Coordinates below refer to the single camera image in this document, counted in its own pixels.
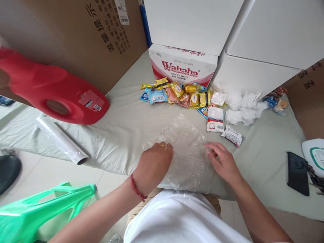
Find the white shirt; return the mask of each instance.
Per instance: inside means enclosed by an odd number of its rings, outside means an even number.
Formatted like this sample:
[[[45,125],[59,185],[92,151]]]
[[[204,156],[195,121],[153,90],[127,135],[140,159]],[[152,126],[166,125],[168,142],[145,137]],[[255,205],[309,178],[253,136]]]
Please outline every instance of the white shirt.
[[[222,221],[202,194],[164,189],[129,223],[124,242],[250,241]]]

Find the hand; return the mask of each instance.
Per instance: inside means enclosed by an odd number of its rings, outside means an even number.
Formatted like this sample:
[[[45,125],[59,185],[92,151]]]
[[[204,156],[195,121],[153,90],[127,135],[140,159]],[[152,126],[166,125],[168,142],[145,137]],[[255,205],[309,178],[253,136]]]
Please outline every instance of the hand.
[[[235,164],[233,155],[221,143],[209,143],[205,145],[211,151],[206,150],[210,162],[215,171],[230,185],[234,185],[243,177]]]
[[[147,196],[156,188],[168,172],[173,157],[171,144],[155,143],[142,153],[137,168],[133,173],[137,189]]]

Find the white box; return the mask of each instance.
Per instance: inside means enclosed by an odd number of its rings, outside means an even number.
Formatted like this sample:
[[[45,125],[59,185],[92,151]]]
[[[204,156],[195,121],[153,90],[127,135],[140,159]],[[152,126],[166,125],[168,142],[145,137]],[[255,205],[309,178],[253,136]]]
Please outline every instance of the white box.
[[[156,79],[168,77],[180,84],[197,82],[207,87],[217,67],[217,56],[152,44],[149,48]]]
[[[145,0],[152,43],[219,56],[243,0]]]
[[[245,1],[227,53],[307,69],[324,57],[323,16],[323,0]]]
[[[226,47],[219,57],[212,88],[219,83],[222,88],[252,93],[261,91],[263,95],[267,95],[301,71],[292,67],[230,56],[226,52]]]

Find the white tile floor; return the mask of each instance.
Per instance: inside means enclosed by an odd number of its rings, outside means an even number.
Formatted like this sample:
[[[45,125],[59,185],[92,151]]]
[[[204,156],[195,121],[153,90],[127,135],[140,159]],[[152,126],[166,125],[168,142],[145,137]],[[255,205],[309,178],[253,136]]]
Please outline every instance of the white tile floor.
[[[108,173],[84,165],[76,166],[69,161],[42,157],[27,152],[19,152],[18,156],[23,164],[22,171],[15,183],[0,196],[0,206],[50,189],[62,182],[70,182],[72,186],[96,184],[96,198],[101,198],[126,179],[126,176],[123,175]],[[88,203],[85,203],[84,207],[95,202],[96,198],[93,197]],[[223,220],[250,239],[237,203],[220,200],[220,205]],[[269,211],[295,243],[324,242],[324,223],[276,209],[269,209]],[[126,221],[126,216],[121,218],[106,234],[102,242],[108,242],[110,237],[116,233],[123,236]]]

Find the smartphone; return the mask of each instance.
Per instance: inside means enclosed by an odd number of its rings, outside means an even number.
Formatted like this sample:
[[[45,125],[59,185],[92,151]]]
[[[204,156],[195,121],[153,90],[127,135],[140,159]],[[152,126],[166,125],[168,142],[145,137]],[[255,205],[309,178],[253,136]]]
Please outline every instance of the smartphone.
[[[307,161],[292,153],[288,154],[288,182],[287,185],[292,189],[309,196],[309,186],[307,177]]]

